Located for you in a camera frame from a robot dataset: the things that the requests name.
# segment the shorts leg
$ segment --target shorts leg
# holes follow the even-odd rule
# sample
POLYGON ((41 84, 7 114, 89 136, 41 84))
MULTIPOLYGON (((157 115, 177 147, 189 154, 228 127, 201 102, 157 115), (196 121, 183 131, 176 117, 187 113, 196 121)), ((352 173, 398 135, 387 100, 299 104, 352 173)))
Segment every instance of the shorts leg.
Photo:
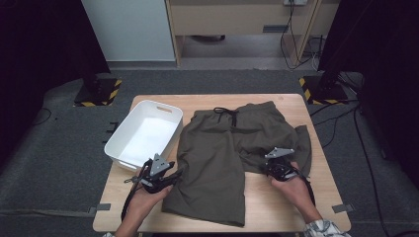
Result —
POLYGON ((180 137, 181 179, 163 201, 163 211, 244 226, 244 171, 234 150, 230 120, 196 113, 180 137))
POLYGON ((249 104, 238 111, 237 127, 232 131, 235 149, 245 171, 265 173, 265 155, 275 147, 297 149, 297 132, 273 102, 249 104))

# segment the wall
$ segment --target wall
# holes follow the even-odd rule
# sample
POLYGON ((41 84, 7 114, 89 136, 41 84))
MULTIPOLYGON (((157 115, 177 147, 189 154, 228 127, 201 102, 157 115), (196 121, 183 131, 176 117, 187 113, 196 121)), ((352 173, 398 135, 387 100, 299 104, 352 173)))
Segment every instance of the wall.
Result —
POLYGON ((175 61, 164 0, 82 0, 107 61, 175 61))
POLYGON ((327 36, 330 27, 332 26, 333 19, 335 18, 336 11, 338 10, 339 3, 340 0, 321 1, 313 28, 311 29, 311 34, 313 36, 327 36))

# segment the gray carpet floor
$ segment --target gray carpet floor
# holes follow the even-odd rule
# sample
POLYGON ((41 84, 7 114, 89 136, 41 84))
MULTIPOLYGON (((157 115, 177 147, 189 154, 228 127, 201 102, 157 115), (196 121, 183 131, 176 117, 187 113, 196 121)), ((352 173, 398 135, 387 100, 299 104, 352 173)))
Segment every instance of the gray carpet floor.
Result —
MULTIPOLYGON (((44 109, 0 177, 0 210, 66 210, 87 212, 101 198, 112 161, 104 145, 113 125, 121 122, 136 95, 155 94, 302 94, 298 79, 312 71, 287 70, 140 70, 114 71, 123 83, 111 106, 73 107, 81 80, 50 90, 44 109)), ((350 98, 355 98, 347 90, 350 98)), ((331 106, 312 117, 317 124, 342 115, 357 103, 331 106)), ((307 105, 310 113, 322 106, 307 105)), ((357 121, 377 184, 381 215, 391 235, 419 230, 419 191, 396 161, 383 160, 366 119, 357 121)), ((379 221, 369 167, 358 138, 354 114, 315 126, 343 202, 352 236, 384 236, 379 221)), ((92 228, 93 217, 0 215, 1 236, 102 236, 92 228)), ((293 236, 290 233, 282 236, 293 236)))

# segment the electrical outlet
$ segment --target electrical outlet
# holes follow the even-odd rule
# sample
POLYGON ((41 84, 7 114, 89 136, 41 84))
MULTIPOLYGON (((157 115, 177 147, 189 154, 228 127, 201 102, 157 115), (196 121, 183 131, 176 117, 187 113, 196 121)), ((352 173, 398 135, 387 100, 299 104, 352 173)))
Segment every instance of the electrical outlet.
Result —
POLYGON ((307 0, 284 0, 284 5, 290 6, 293 3, 295 6, 307 5, 307 0))

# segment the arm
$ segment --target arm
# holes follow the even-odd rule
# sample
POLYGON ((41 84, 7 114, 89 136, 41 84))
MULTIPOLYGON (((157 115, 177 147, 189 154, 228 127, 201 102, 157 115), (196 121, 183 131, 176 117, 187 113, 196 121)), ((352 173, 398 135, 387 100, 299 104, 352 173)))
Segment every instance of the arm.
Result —
POLYGON ((129 203, 126 217, 115 232, 117 237, 132 237, 136 234, 144 218, 151 209, 170 193, 172 186, 164 188, 156 194, 149 194, 145 189, 138 190, 129 203))
POLYGON ((271 176, 269 179, 272 186, 283 192, 286 198, 298 209, 306 224, 322 219, 310 199, 304 181, 300 177, 295 176, 286 182, 277 181, 271 176))
POLYGON ((308 193, 307 186, 299 176, 294 176, 291 179, 280 182, 272 176, 269 176, 271 184, 276 189, 280 190, 284 196, 289 200, 301 213, 305 221, 304 236, 345 236, 350 237, 349 234, 342 232, 330 220, 325 220, 320 212, 314 206, 308 193))

